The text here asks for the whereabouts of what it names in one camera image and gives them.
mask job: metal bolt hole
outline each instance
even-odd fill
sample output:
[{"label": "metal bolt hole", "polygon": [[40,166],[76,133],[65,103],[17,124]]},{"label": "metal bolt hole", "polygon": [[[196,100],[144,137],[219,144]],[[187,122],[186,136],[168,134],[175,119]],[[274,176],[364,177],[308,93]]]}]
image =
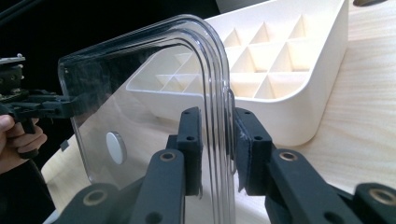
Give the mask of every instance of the metal bolt hole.
[{"label": "metal bolt hole", "polygon": [[392,192],[384,189],[370,189],[369,193],[374,199],[376,199],[380,203],[391,206],[396,205],[396,195],[394,195]]},{"label": "metal bolt hole", "polygon": [[298,157],[291,152],[282,152],[279,156],[285,161],[297,161],[298,159]]},{"label": "metal bolt hole", "polygon": [[176,157],[175,153],[172,152],[165,152],[161,155],[160,159],[162,161],[172,161],[174,160]]},{"label": "metal bolt hole", "polygon": [[87,206],[94,206],[102,203],[107,198],[107,192],[102,189],[95,189],[85,195],[83,203]]}]

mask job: black tool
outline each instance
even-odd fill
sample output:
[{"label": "black tool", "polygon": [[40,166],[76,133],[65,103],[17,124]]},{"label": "black tool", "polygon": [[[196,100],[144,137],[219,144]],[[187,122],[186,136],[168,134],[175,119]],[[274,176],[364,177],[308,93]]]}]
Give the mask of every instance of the black tool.
[{"label": "black tool", "polygon": [[[197,109],[182,113],[179,133],[152,156],[145,177],[121,190],[92,184],[74,197],[56,223],[185,223],[185,192],[194,195],[201,180]],[[271,223],[396,223],[395,189],[364,183],[351,195],[332,187],[301,153],[276,149],[252,112],[236,108],[234,116],[233,159],[241,189],[249,196],[266,196]],[[189,150],[181,147],[185,143],[177,144],[180,136],[191,140]]]},{"label": "black tool", "polygon": [[[35,133],[32,119],[68,119],[75,115],[73,103],[76,99],[57,95],[44,90],[21,89],[22,65],[25,59],[0,59],[0,115],[10,115],[20,122],[25,133]],[[38,150],[20,153],[22,159],[31,159]]]}]

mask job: black background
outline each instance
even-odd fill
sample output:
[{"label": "black background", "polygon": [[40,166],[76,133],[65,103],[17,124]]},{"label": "black background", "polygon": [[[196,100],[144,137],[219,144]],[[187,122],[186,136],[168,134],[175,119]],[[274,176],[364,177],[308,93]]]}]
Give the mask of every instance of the black background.
[{"label": "black background", "polygon": [[[21,1],[1,0],[0,12],[18,2]],[[14,13],[7,22],[0,21],[0,57],[21,53],[26,58],[23,89],[62,94],[57,66],[63,56],[185,13],[206,19],[219,15],[219,10],[215,0],[44,0]],[[52,124],[41,120],[39,125],[49,138],[35,158],[36,166],[41,169],[60,144],[73,135],[73,129],[69,119],[55,119]],[[27,176],[35,173],[32,167],[31,163],[25,163],[9,174],[0,175],[0,190],[8,200],[4,215],[8,219],[4,220],[9,223],[42,223],[53,211],[45,192],[40,197],[43,190],[38,187],[39,180],[31,180],[38,177]]]}]

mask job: human hand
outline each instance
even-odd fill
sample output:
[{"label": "human hand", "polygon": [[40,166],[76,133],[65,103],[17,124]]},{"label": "human hand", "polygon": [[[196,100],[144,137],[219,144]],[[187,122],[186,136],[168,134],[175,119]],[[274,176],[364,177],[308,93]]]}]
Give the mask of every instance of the human hand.
[{"label": "human hand", "polygon": [[0,174],[28,161],[18,153],[39,149],[47,141],[47,136],[37,123],[38,119],[33,119],[35,134],[28,134],[20,123],[15,124],[11,116],[0,116]]}]

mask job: ice cube tray compartment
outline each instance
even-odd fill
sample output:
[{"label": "ice cube tray compartment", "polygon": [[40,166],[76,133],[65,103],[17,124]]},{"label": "ice cube tray compartment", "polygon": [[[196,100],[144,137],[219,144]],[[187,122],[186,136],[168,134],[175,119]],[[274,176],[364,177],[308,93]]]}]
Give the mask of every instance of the ice cube tray compartment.
[{"label": "ice cube tray compartment", "polygon": [[[236,106],[254,112],[278,145],[312,138],[347,47],[347,2],[274,0],[206,21],[225,48]],[[127,90],[141,101],[188,102],[203,89],[192,55],[185,48],[158,52]],[[178,119],[158,110],[154,115]]]}]

